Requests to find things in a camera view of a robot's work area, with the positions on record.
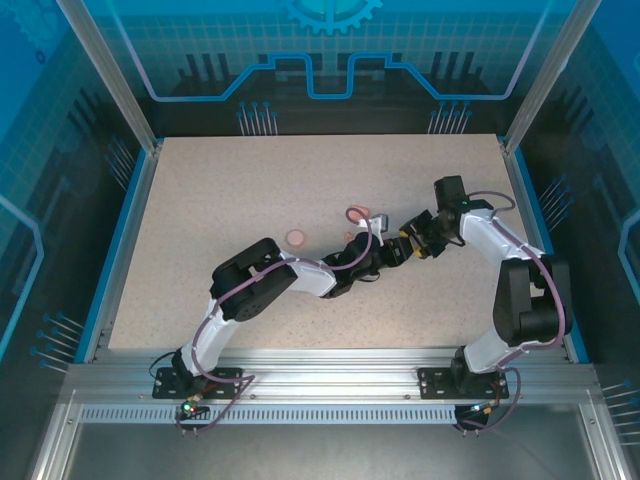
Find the speckled tabletop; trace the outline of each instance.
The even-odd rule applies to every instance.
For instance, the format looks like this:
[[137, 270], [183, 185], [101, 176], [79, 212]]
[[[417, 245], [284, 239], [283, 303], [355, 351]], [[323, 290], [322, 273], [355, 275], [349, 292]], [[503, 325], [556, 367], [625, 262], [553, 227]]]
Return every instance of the speckled tabletop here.
[[[165, 140], [110, 340], [112, 349], [177, 348], [209, 299], [211, 273], [270, 236], [299, 256], [344, 248], [344, 210], [389, 215], [388, 235], [424, 209], [433, 182], [513, 195], [494, 135], [170, 138]], [[499, 200], [490, 200], [496, 205]], [[501, 218], [524, 237], [518, 211]], [[288, 247], [300, 229], [306, 243]], [[461, 345], [491, 325], [497, 272], [473, 247], [412, 258], [373, 284], [323, 300], [286, 292], [238, 329], [230, 347]]]

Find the small pink object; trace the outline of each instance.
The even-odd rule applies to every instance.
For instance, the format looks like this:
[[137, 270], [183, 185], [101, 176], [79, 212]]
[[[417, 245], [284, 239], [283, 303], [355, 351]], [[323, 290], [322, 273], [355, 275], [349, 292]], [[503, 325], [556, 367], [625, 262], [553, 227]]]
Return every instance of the small pink object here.
[[[362, 213], [364, 213], [364, 216], [366, 218], [369, 218], [370, 212], [369, 212], [369, 209], [367, 207], [361, 207], [360, 205], [351, 205], [351, 207], [349, 207], [349, 208], [357, 208]], [[350, 210], [349, 214], [348, 214], [348, 217], [349, 217], [349, 220], [351, 220], [352, 222], [356, 222], [357, 223], [362, 218], [362, 215], [360, 215], [356, 211]]]
[[291, 230], [287, 233], [286, 241], [292, 247], [301, 247], [304, 243], [304, 233], [301, 230]]

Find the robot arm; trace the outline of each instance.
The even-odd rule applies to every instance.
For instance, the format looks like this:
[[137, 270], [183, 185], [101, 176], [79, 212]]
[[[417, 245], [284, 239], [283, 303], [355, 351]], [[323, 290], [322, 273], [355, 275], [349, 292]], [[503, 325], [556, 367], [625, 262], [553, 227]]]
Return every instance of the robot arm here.
[[[525, 349], [543, 346], [558, 335], [558, 312], [549, 285], [531, 254], [542, 259], [552, 273], [562, 296], [567, 319], [565, 333], [568, 333], [572, 316], [566, 263], [520, 241], [494, 217], [494, 209], [486, 200], [469, 198], [459, 176], [438, 180], [435, 190], [437, 215], [434, 217], [425, 210], [403, 225], [396, 238], [383, 240], [387, 219], [385, 216], [372, 218], [368, 250], [368, 234], [360, 233], [342, 252], [318, 262], [295, 261], [272, 239], [265, 238], [220, 265], [213, 273], [212, 300], [205, 316], [205, 319], [211, 318], [199, 332], [196, 355], [201, 368], [192, 361], [193, 345], [189, 343], [174, 355], [172, 363], [178, 375], [188, 384], [201, 370], [212, 370], [240, 324], [258, 315], [286, 290], [335, 298], [347, 293], [359, 279], [377, 275], [384, 268], [398, 267], [414, 254], [421, 259], [436, 258], [450, 244], [472, 244], [499, 271], [494, 325], [480, 339], [461, 347], [452, 361], [451, 370], [462, 393], [476, 376], [495, 372]], [[217, 299], [286, 259], [292, 263], [275, 268], [233, 294], [214, 313]], [[542, 295], [532, 296], [532, 285], [539, 288]]]

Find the enclosure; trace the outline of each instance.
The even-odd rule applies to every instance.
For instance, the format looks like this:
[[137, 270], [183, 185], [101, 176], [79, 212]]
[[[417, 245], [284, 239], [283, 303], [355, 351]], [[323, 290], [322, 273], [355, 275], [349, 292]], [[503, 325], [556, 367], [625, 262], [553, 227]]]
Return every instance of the enclosure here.
[[[635, 478], [637, 18], [623, 0], [0, 0], [2, 477]], [[398, 231], [449, 175], [513, 196], [502, 220], [571, 270], [571, 333], [512, 362], [495, 434], [452, 426], [479, 399], [421, 387], [491, 326], [497, 272], [449, 245], [244, 322], [219, 366], [255, 382], [180, 435], [150, 365], [191, 340], [219, 264], [292, 229], [294, 255], [340, 251], [350, 205]]]

